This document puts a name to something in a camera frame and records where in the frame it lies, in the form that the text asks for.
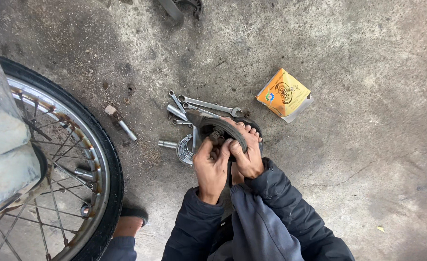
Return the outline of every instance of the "crack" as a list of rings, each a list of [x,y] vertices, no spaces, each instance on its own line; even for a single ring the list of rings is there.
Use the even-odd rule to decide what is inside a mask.
[[[341,185],[342,183],[345,183],[345,182],[349,181],[349,180],[350,180],[351,178],[353,178],[355,175],[359,174],[360,172],[362,172],[364,169],[368,168],[371,164],[373,164],[373,163],[375,163],[375,162],[383,161],[383,160],[387,160],[387,159],[392,159],[392,158],[402,158],[402,157],[408,156],[408,155],[410,155],[410,154],[413,154],[413,153],[415,153],[415,152],[419,152],[419,153],[420,153],[420,154],[422,154],[422,155],[427,154],[427,151],[421,152],[421,151],[417,151],[417,150],[415,150],[415,151],[408,152],[408,153],[406,153],[406,154],[399,155],[399,156],[385,157],[385,158],[382,158],[382,159],[377,159],[377,160],[371,161],[371,162],[370,162],[370,163],[368,163],[365,167],[363,167],[363,168],[359,169],[356,173],[354,173],[354,174],[350,175],[346,180],[341,181],[341,182],[339,182],[339,183],[332,184],[332,185],[325,185],[325,184],[307,184],[307,185],[304,185],[304,186],[302,186],[302,187],[303,187],[303,188],[306,188],[306,187],[310,187],[310,186],[314,186],[314,187],[335,187],[335,186],[339,186],[339,185]]]

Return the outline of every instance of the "jacket sleeve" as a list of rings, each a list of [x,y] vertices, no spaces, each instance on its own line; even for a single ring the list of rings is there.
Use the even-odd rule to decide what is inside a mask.
[[[207,204],[198,198],[198,191],[199,187],[195,187],[185,194],[162,261],[207,259],[223,215],[223,201]]]
[[[284,172],[268,158],[262,162],[265,171],[255,179],[245,178],[245,184],[259,194],[280,217],[289,233],[301,244],[306,261],[353,261],[354,257],[344,241],[325,227],[323,219],[309,205]]]

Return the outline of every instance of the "tire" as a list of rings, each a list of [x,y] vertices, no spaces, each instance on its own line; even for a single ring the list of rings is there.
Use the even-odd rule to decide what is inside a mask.
[[[37,72],[7,58],[0,57],[0,64],[5,74],[36,86],[67,105],[89,126],[103,147],[110,172],[110,193],[107,207],[93,236],[72,259],[73,261],[98,260],[112,238],[112,234],[115,231],[115,227],[122,210],[124,182],[122,167],[115,147],[112,144],[109,135],[105,132],[104,128],[91,114],[91,112],[59,85]]]

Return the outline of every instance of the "person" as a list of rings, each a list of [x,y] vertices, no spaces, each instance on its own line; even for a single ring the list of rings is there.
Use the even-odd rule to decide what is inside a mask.
[[[261,157],[260,133],[244,122],[222,119],[243,135],[248,149],[243,153],[239,142],[231,139],[221,147],[209,138],[203,141],[193,157],[199,186],[184,196],[162,261],[353,261],[344,241],[324,225],[284,172]],[[230,155],[236,158],[230,187],[234,211],[221,220],[220,194]],[[101,260],[135,260],[136,252],[130,247],[134,241],[128,244],[130,254],[105,259],[109,252],[118,252],[112,241]]]

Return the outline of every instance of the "wheel rim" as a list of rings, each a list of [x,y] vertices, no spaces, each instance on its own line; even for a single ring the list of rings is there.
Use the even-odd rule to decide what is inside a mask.
[[[46,253],[42,260],[71,260],[92,237],[107,207],[110,173],[104,149],[86,122],[63,102],[48,92],[15,77],[7,75],[7,81],[20,114],[28,121],[32,142],[41,145],[43,151],[49,154],[49,163],[55,167],[50,176],[52,192],[50,189],[49,192],[42,193],[34,201],[30,201],[28,205],[19,208],[20,214],[17,219],[24,223],[32,223],[36,228],[40,227],[38,232],[40,232],[44,247],[34,246],[33,248],[43,254]],[[88,174],[91,174],[91,177],[74,175],[74,169],[71,169],[73,166],[86,167],[89,169]],[[87,217],[82,218],[80,212],[76,211],[76,206],[80,202],[91,205]],[[34,210],[31,212],[36,212],[36,218],[31,218],[31,216],[25,218],[25,213],[22,215],[25,208]],[[56,217],[59,225],[55,222],[47,224],[47,220],[41,220],[42,217],[47,217],[46,219],[51,217],[51,213],[59,215],[60,218]],[[0,217],[0,222],[5,216],[14,217],[15,215],[6,213]],[[81,225],[73,218],[81,219]],[[72,227],[79,226],[79,228],[68,229],[66,221],[70,221]],[[24,231],[24,228],[19,228],[22,226],[19,223],[14,222],[19,230]],[[6,234],[1,228],[0,231],[1,234]],[[52,238],[58,238],[57,235],[61,235],[64,240],[62,250],[57,242],[51,242]],[[15,243],[8,240],[5,242],[15,258],[20,260],[17,254],[19,250],[14,248]],[[31,256],[36,255],[41,256],[38,253],[31,254]]]

